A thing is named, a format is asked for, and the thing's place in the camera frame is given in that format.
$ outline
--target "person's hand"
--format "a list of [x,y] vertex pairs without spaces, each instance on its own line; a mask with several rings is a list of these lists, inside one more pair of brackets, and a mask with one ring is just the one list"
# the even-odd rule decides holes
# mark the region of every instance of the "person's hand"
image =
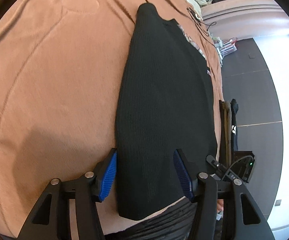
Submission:
[[218,199],[217,201],[217,212],[223,211],[223,199]]

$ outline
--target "black cable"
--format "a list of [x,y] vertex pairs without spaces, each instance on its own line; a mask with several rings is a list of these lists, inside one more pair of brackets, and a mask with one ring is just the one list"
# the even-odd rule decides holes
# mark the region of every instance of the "black cable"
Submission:
[[215,49],[217,49],[217,48],[215,47],[215,45],[212,44],[210,41],[208,41],[207,38],[206,38],[206,37],[203,35],[203,33],[201,32],[201,30],[200,30],[200,28],[198,27],[198,24],[197,24],[197,22],[196,22],[196,20],[198,20],[198,19],[195,20],[195,18],[194,18],[193,15],[192,15],[192,13],[194,13],[194,11],[193,11],[191,8],[187,8],[187,11],[189,12],[190,17],[191,17],[191,19],[193,20],[196,28],[197,28],[198,31],[200,32],[201,36],[202,36],[209,44],[211,44]]
[[211,26],[216,25],[217,22],[212,22],[211,24],[206,24],[206,23],[204,23],[204,22],[202,22],[202,21],[200,21],[200,20],[198,19],[197,14],[195,13],[195,11],[194,11],[192,8],[190,8],[190,7],[187,8],[187,11],[188,11],[192,16],[194,16],[194,18],[199,22],[199,25],[200,25],[200,26],[201,26],[201,24],[204,24],[204,25],[208,26],[206,32],[205,32],[204,30],[203,30],[203,32],[206,33],[206,34],[209,36],[209,34],[207,33],[207,32],[209,31],[209,28],[210,28]]
[[246,159],[246,158],[252,158],[253,160],[253,157],[251,155],[247,155],[247,156],[243,156],[241,157],[240,159],[236,160],[235,162],[233,162],[230,167],[227,169],[227,171],[225,172],[225,174],[223,175],[223,177],[221,178],[221,181],[223,181],[223,179],[225,178],[225,176],[229,173],[229,171],[231,170],[231,168],[233,167],[234,164],[238,163],[239,161],[243,160],[243,159]]

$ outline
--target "bed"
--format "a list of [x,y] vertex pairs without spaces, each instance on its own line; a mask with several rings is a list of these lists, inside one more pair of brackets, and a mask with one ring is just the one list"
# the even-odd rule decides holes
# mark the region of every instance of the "bed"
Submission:
[[[201,13],[193,0],[17,0],[0,21],[1,234],[17,237],[52,178],[79,177],[115,146],[121,78],[145,2],[175,18],[206,56],[219,145],[221,66],[188,15],[188,7]],[[114,188],[97,207],[105,234],[139,222],[118,215]]]

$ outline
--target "dark floor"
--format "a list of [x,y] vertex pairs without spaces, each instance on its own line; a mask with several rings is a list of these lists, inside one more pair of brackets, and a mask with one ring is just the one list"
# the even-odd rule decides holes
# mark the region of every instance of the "dark floor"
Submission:
[[283,132],[277,93],[270,71],[253,39],[238,41],[223,59],[225,100],[236,99],[239,150],[253,151],[256,161],[247,185],[266,218],[273,207],[282,168]]

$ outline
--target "blue gripper pad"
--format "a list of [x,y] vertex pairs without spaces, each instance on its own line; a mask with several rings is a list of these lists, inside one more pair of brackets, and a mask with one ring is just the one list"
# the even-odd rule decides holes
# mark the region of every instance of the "blue gripper pad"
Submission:
[[177,150],[173,153],[173,164],[175,170],[177,171],[184,196],[187,197],[190,201],[192,201],[194,198],[192,180]]
[[116,177],[116,173],[117,173],[117,152],[113,154],[111,161],[103,174],[101,181],[101,189],[99,192],[100,201],[103,201],[109,195],[114,178]]

